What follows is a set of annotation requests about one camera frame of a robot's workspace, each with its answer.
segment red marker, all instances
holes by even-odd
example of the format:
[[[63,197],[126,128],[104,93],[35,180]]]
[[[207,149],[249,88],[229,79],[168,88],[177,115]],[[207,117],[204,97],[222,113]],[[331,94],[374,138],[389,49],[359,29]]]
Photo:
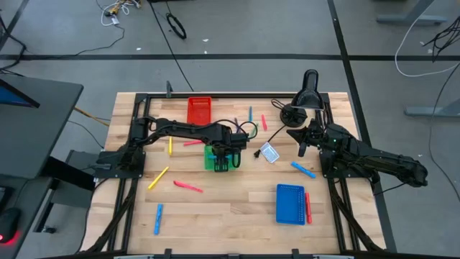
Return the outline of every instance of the red marker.
[[[262,126],[264,127],[264,131],[267,131],[267,122],[265,121],[265,116],[262,114]]]
[[[199,188],[195,188],[195,187],[193,187],[193,186],[189,186],[188,184],[186,184],[186,183],[181,183],[181,182],[179,182],[179,181],[174,181],[174,184],[175,184],[176,186],[183,187],[183,188],[189,188],[190,190],[194,190],[194,191],[197,191],[197,192],[201,192],[201,193],[203,192],[203,190],[201,190],[201,189],[199,189]]]
[[[203,143],[201,140],[194,140],[194,141],[190,141],[190,142],[185,142],[184,147],[188,146],[188,145],[201,144],[201,143]]]
[[[313,220],[311,219],[311,206],[310,206],[310,194],[305,193],[305,205],[307,206],[307,223],[311,224]]]

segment white cable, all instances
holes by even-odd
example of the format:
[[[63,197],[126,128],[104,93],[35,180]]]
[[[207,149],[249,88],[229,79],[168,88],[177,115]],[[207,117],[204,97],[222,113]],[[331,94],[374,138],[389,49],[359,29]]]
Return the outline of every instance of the white cable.
[[[444,72],[447,72],[447,71],[449,71],[449,70],[452,70],[452,69],[454,69],[456,66],[458,66],[458,65],[460,64],[460,63],[457,63],[457,64],[451,66],[450,68],[446,68],[446,69],[444,69],[444,70],[442,70],[442,71],[435,71],[435,72],[430,72],[430,73],[423,73],[423,74],[420,74],[420,75],[408,75],[408,74],[402,72],[402,71],[400,70],[400,67],[397,65],[397,54],[400,52],[401,47],[404,45],[405,38],[408,37],[409,32],[410,32],[410,30],[412,29],[412,27],[414,27],[415,23],[420,19],[420,17],[421,17],[423,14],[425,14],[426,10],[428,10],[428,8],[430,8],[431,4],[430,4],[428,7],[426,7],[425,11],[423,11],[423,13],[422,13],[421,15],[419,15],[419,16],[417,17],[417,19],[415,19],[415,21],[414,21],[414,22],[412,23],[412,25],[409,27],[408,32],[405,33],[404,38],[402,39],[402,42],[401,42],[399,48],[396,50],[396,53],[395,53],[395,65],[396,65],[396,69],[397,69],[397,71],[398,71],[401,75],[403,75],[403,76],[407,76],[407,77],[420,77],[420,76],[435,75],[435,74],[438,74],[438,73],[444,73]]]
[[[109,24],[104,24],[104,14],[106,13],[106,10],[107,10],[109,7],[114,6],[114,5],[116,5],[116,4],[118,4],[118,1],[115,2],[114,4],[111,4],[111,5],[107,6],[106,8],[104,8],[104,9],[102,10],[102,14],[101,14],[101,24],[102,24],[103,26],[110,26],[110,25],[113,25],[113,24],[114,24],[113,22],[111,22],[111,23],[109,23]]]
[[[106,10],[109,8],[109,7],[112,7],[112,6],[115,6],[117,5],[118,3],[120,2],[120,0],[117,0],[115,3],[109,5],[109,6],[106,6],[103,10],[102,10],[102,14],[101,14],[101,24],[103,26],[110,26],[110,25],[114,25],[113,22],[109,23],[109,24],[104,24],[104,14],[106,13]],[[130,3],[127,3],[125,2],[124,4],[122,4],[120,6],[120,9],[123,11],[123,13],[125,15],[129,15],[129,8],[127,6],[134,6],[134,4],[130,4]]]

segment black lamp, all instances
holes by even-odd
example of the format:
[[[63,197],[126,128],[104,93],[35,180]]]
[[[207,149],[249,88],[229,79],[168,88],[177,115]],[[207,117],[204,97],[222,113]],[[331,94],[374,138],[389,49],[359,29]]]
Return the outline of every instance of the black lamp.
[[[305,109],[324,109],[323,99],[317,91],[318,71],[309,69],[303,74],[302,89],[290,104],[284,105],[280,112],[281,121],[288,127],[302,126],[307,119]]]

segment computer mouse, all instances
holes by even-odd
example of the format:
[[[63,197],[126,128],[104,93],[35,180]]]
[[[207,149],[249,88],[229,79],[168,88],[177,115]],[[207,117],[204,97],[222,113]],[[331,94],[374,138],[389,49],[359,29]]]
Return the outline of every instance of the computer mouse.
[[[10,241],[17,230],[17,223],[21,216],[18,208],[9,208],[0,214],[0,243]]]

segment pink marker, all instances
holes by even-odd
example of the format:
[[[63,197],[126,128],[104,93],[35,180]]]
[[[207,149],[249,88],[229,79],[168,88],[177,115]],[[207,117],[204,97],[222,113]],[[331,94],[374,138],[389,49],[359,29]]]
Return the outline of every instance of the pink marker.
[[[190,141],[190,142],[185,142],[184,147],[188,146],[188,145],[202,144],[202,143],[203,143],[203,141],[201,141],[201,140],[194,140],[194,141]]]
[[[264,127],[264,131],[267,131],[267,122],[265,121],[265,116],[262,114],[262,126]]]
[[[197,191],[197,192],[203,192],[203,190],[201,190],[200,188],[195,188],[193,186],[189,186],[188,184],[186,183],[181,183],[179,181],[173,181],[173,183],[176,185],[176,186],[179,186],[179,187],[183,187],[183,188],[189,188],[190,190],[194,190],[194,191]]]

